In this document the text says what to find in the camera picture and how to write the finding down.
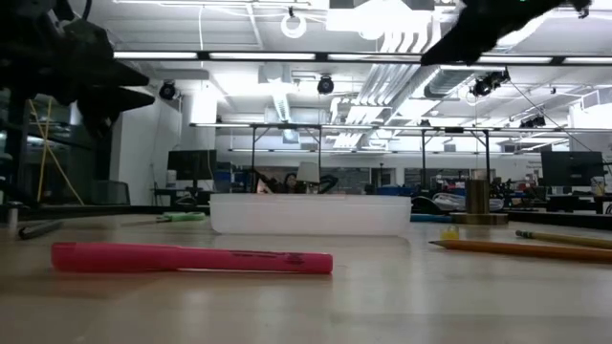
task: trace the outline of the yellow pencil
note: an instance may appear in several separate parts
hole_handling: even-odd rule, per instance
[[[441,240],[429,243],[447,249],[458,249],[472,252],[501,253],[526,257],[612,263],[612,251],[607,249],[549,247],[539,245],[478,242],[469,240]]]
[[[612,241],[610,240],[584,238],[584,237],[577,237],[577,236],[572,236],[572,235],[537,233],[537,232],[529,232],[529,231],[522,231],[522,230],[517,230],[516,235],[521,238],[538,239],[541,241],[552,242],[552,243],[562,243],[562,244],[572,244],[572,245],[583,246],[583,247],[597,247],[597,248],[612,249]]]

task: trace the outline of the wire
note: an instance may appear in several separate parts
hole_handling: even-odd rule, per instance
[[[45,135],[42,136],[43,140],[46,140],[49,137],[49,121],[51,119],[51,106],[52,106],[52,98],[49,98],[49,105],[47,106],[47,120],[45,122]],[[45,175],[45,160],[47,159],[47,149],[42,150],[42,161],[40,162],[40,177],[38,178],[38,195],[36,196],[36,201],[40,203],[40,198],[42,196],[42,180]]]
[[[80,16],[81,19],[87,20],[87,18],[89,18],[89,12],[92,10],[93,2],[93,0],[87,0],[87,2],[85,3],[85,10],[83,10],[83,15]]]
[[[40,136],[44,136],[45,133],[42,130],[42,126],[40,125],[40,121],[38,120],[38,113],[36,112],[36,108],[34,107],[34,104],[32,103],[31,99],[30,99],[30,107],[32,108],[32,115],[34,115],[34,118],[36,119],[36,126],[38,127],[38,132],[40,133]],[[73,188],[73,185],[70,183],[70,180],[68,179],[68,176],[66,176],[66,174],[64,173],[64,170],[61,168],[61,165],[59,164],[59,161],[57,160],[57,157],[55,156],[54,151],[51,150],[51,147],[49,146],[49,142],[46,139],[43,139],[43,141],[44,141],[44,144],[45,144],[45,149],[47,149],[49,151],[49,154],[51,155],[51,158],[54,159],[55,166],[57,166],[57,169],[59,170],[59,173],[61,174],[61,176],[64,178],[64,181],[66,181],[66,184],[68,185],[70,190],[73,192],[73,194],[75,195],[75,197],[78,200],[78,202],[81,205],[85,205],[83,200],[81,200],[81,198],[78,196],[77,191]]]
[[[572,135],[571,133],[569,133],[567,130],[565,130],[564,127],[558,125],[558,123],[556,123],[552,118],[550,118],[548,115],[546,115],[535,103],[532,102],[531,99],[529,99],[529,97],[527,97],[518,87],[516,87],[516,85],[514,85],[514,83],[509,80],[508,82],[510,82],[511,85],[513,85],[515,87],[515,89],[525,98],[525,100],[529,101],[530,104],[532,104],[534,106],[534,108],[545,118],[547,118],[548,120],[550,120],[556,127],[558,130],[562,131],[563,133],[565,133],[565,135],[567,135],[568,137],[572,138],[575,142],[577,142],[579,145],[581,145],[582,147],[586,148],[589,152],[593,152],[593,149],[591,149],[589,146],[587,146],[586,144],[582,143],[581,140],[578,140],[574,135]],[[610,169],[610,165],[608,164],[608,161],[604,158],[601,159],[603,161],[603,163],[605,163],[605,167],[608,170],[608,174],[610,175],[610,177],[612,177],[612,170]]]

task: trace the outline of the ceiling light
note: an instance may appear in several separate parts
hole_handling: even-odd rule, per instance
[[[196,127],[213,127],[213,128],[249,128],[251,125],[247,123],[191,123],[191,126]]]
[[[567,57],[563,64],[611,64],[612,57]]]
[[[441,65],[443,71],[485,71],[485,72],[503,72],[506,67],[503,66],[459,66],[459,65]]]
[[[373,129],[372,125],[321,125],[323,129],[357,129],[357,130],[367,130]]]
[[[299,54],[299,53],[210,53],[212,60],[297,60],[297,61],[312,61],[315,60],[315,54]]]
[[[419,54],[328,54],[330,61],[420,64]]]
[[[279,7],[279,6],[293,6],[300,8],[309,8],[310,3],[305,1],[207,1],[207,0],[113,0],[117,4],[149,4],[149,5],[161,5],[161,6],[176,6],[176,7],[191,7],[191,6],[220,6],[220,7],[244,7],[251,5],[254,7]]]
[[[417,128],[415,126],[389,126],[389,125],[385,125],[382,126],[380,129],[382,130],[421,130],[421,128]]]
[[[197,59],[198,54],[188,52],[115,52],[116,59]]]
[[[491,63],[502,65],[520,65],[520,64],[549,64],[552,57],[546,56],[482,56],[477,63]]]

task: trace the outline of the workbench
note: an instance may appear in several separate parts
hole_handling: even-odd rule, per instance
[[[0,239],[0,341],[130,344],[609,343],[612,266],[428,244],[448,225],[402,237],[215,235],[202,223],[67,220],[27,242]],[[608,238],[605,231],[510,223],[462,239],[542,244],[516,229]],[[54,272],[59,241],[176,244],[334,254],[332,275],[183,271]]]

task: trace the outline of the person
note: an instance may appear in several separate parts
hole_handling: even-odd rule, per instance
[[[285,176],[282,193],[306,193],[306,188],[297,181],[297,174],[289,173]]]

